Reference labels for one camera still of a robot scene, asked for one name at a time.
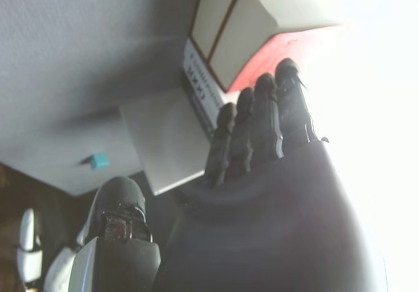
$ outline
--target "robotic hand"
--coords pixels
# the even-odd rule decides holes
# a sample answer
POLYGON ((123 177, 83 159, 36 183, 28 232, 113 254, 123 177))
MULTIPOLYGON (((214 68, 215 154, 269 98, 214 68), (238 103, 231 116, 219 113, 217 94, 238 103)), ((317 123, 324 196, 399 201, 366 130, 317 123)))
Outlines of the robotic hand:
POLYGON ((302 88, 286 59, 222 108, 205 175, 161 263, 138 186, 106 183, 69 291, 387 291, 302 88))

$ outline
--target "small blue block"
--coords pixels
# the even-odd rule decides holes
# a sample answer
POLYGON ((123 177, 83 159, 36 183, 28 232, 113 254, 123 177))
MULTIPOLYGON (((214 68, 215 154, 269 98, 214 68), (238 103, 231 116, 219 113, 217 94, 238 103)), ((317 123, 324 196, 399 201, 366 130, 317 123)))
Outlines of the small blue block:
POLYGON ((96 153, 90 157, 92 170, 100 170, 109 166, 109 159, 105 153, 96 153))

